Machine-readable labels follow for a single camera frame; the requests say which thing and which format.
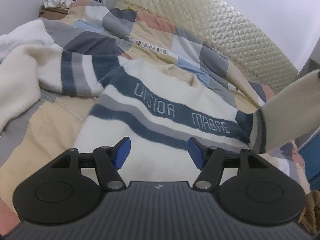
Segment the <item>cream quilted headboard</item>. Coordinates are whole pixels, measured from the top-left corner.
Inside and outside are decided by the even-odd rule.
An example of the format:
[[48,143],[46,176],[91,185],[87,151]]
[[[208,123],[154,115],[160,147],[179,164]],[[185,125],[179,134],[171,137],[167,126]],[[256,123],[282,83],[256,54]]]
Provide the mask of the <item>cream quilted headboard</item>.
[[249,80],[275,93],[291,84],[298,71],[278,46],[252,21],[223,0],[116,0],[176,23],[231,60]]

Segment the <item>patchwork plaid duvet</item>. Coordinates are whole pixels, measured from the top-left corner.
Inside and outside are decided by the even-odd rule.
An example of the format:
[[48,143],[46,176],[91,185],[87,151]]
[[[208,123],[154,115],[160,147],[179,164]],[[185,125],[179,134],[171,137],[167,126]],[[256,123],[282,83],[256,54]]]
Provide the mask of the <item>patchwork plaid duvet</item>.
[[[76,2],[69,10],[68,15],[63,20],[60,20],[60,22],[74,26],[80,20],[93,24],[100,24],[103,20],[124,20],[126,22],[133,22],[133,28],[128,32],[130,38],[138,38],[138,32],[143,29],[145,24],[151,26],[160,24],[161,31],[165,31],[165,28],[163,27],[164,23],[170,27],[181,28],[179,25],[155,15],[147,14],[146,12],[129,9],[120,10],[117,8],[108,9],[99,3],[90,0],[80,0]],[[272,89],[268,86],[262,86],[252,82],[249,83],[264,100],[271,99],[277,95],[274,94]],[[1,122],[2,234],[11,231],[20,221],[12,203],[12,195],[16,187],[65,150],[71,147],[77,148],[75,146],[75,140],[84,124],[85,118],[88,116],[94,104],[95,98],[76,98],[74,96],[65,96],[51,91],[41,90],[40,98],[33,106],[19,116],[11,119],[6,125],[3,125]],[[81,153],[92,151],[78,150]],[[304,171],[304,161],[298,154],[293,139],[284,146],[260,154],[275,167],[279,168],[282,172],[298,182],[305,192],[310,191],[310,186]],[[168,165],[170,172],[175,172],[179,167],[189,167],[193,170],[192,176],[181,174],[175,180],[139,180],[184,180],[193,182],[198,176],[199,171],[194,166],[191,157],[189,157],[188,151],[187,156],[187,160],[179,158],[176,163],[171,163],[168,160],[166,160],[165,163]],[[133,181],[129,180],[126,175],[126,166],[129,157],[125,161],[124,167],[120,172],[122,178],[126,182]]]

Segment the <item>cardboard box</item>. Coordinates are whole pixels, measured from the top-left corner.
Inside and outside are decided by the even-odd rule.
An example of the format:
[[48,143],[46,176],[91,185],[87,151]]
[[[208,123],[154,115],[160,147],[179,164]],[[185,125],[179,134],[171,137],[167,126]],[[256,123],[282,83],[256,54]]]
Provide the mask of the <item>cardboard box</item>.
[[48,20],[61,20],[68,15],[68,9],[63,8],[45,8],[41,6],[39,17]]

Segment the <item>white crumpled cloth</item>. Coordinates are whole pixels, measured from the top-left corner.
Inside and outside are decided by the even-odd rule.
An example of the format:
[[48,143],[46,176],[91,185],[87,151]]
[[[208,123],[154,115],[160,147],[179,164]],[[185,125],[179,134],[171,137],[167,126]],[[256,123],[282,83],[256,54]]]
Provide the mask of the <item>white crumpled cloth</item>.
[[43,0],[42,5],[45,8],[62,8],[68,9],[71,7],[73,0]]

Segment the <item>brown garment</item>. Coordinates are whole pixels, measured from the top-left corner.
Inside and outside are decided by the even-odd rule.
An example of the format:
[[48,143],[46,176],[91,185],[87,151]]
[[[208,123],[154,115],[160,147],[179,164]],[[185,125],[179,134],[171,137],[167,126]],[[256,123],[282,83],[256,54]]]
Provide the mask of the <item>brown garment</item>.
[[306,204],[298,224],[307,232],[316,235],[320,229],[320,192],[311,191],[306,195]]

